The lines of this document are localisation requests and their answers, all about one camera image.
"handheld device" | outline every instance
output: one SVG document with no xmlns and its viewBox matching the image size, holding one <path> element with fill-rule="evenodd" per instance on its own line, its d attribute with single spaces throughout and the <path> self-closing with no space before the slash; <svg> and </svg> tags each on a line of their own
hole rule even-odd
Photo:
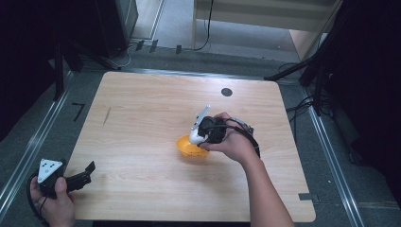
<svg viewBox="0 0 401 227">
<path fill-rule="evenodd" d="M 59 177 L 64 177 L 65 168 L 65 159 L 60 161 L 46 159 L 41 160 L 41 165 L 39 166 L 38 183 L 43 196 L 56 198 L 54 185 Z M 85 168 L 85 171 L 72 177 L 64 177 L 65 181 L 67 182 L 67 193 L 74 190 L 80 190 L 84 185 L 90 183 L 92 181 L 91 173 L 95 170 L 95 168 L 95 162 L 92 162 Z"/>
<path fill-rule="evenodd" d="M 250 125 L 235 117 L 222 119 L 206 116 L 209 109 L 210 105 L 206 105 L 203 111 L 197 114 L 195 124 L 192 126 L 189 134 L 189 142 L 191 144 L 219 144 L 224 139 L 227 129 L 234 129 L 251 141 L 257 156 L 260 158 L 259 145 L 253 138 L 254 129 Z M 227 125 L 226 121 L 235 121 L 240 127 Z"/>
<path fill-rule="evenodd" d="M 47 159 L 42 159 L 39 168 L 28 178 L 26 182 L 26 196 L 30 208 L 32 209 L 35 216 L 42 221 L 45 225 L 48 224 L 44 217 L 42 216 L 42 207 L 44 206 L 47 198 L 55 199 L 57 198 L 55 192 L 56 180 L 59 177 L 64 177 L 64 170 L 66 168 L 66 161 L 62 159 L 60 161 L 52 161 Z M 64 177 L 67 182 L 67 193 L 80 190 L 84 185 L 90 183 L 91 174 L 96 169 L 95 162 L 90 163 L 83 172 L 71 176 Z M 40 207 L 33 204 L 32 198 L 30 197 L 30 182 L 32 179 L 38 176 L 38 184 L 42 195 L 45 197 L 44 202 Z"/>
</svg>

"orange object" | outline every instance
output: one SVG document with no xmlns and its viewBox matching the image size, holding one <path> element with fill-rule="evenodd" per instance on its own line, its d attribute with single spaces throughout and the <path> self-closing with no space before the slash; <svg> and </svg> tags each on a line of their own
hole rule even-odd
<svg viewBox="0 0 401 227">
<path fill-rule="evenodd" d="M 196 145 L 189 143 L 189 134 L 181 136 L 176 142 L 177 148 L 180 150 L 183 157 L 196 156 L 205 158 L 209 151 L 199 148 Z"/>
</svg>

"table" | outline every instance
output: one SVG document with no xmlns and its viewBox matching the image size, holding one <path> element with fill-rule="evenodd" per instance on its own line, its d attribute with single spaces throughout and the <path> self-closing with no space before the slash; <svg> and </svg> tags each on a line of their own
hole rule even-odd
<svg viewBox="0 0 401 227">
<path fill-rule="evenodd" d="M 223 88 L 233 94 L 224 96 Z M 305 175 L 275 82 L 106 73 L 66 176 L 95 161 L 92 182 L 75 192 L 77 219 L 249 221 L 240 164 L 220 152 L 184 158 L 176 140 L 195 116 L 228 112 L 254 127 L 261 158 L 291 217 L 315 219 Z"/>
</svg>

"wrist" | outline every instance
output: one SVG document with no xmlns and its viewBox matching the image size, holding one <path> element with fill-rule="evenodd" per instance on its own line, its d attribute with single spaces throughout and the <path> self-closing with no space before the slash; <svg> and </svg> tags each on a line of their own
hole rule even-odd
<svg viewBox="0 0 401 227">
<path fill-rule="evenodd" d="M 244 169 L 248 169 L 252 166 L 264 165 L 262 160 L 257 156 L 255 152 L 249 152 L 248 155 L 245 156 L 239 163 Z"/>
</svg>

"finger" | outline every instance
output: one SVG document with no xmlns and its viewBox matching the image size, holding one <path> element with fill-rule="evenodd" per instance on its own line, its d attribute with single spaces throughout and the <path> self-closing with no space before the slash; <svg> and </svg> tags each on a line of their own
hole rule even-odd
<svg viewBox="0 0 401 227">
<path fill-rule="evenodd" d="M 65 200 L 70 200 L 67 195 L 67 182 L 63 177 L 59 177 L 56 181 L 56 185 L 54 186 L 54 190 L 57 195 L 57 201 L 65 202 Z"/>
<path fill-rule="evenodd" d="M 30 197 L 33 201 L 38 201 L 42 197 L 42 193 L 37 189 L 38 187 L 38 177 L 34 177 L 30 181 Z"/>
</svg>

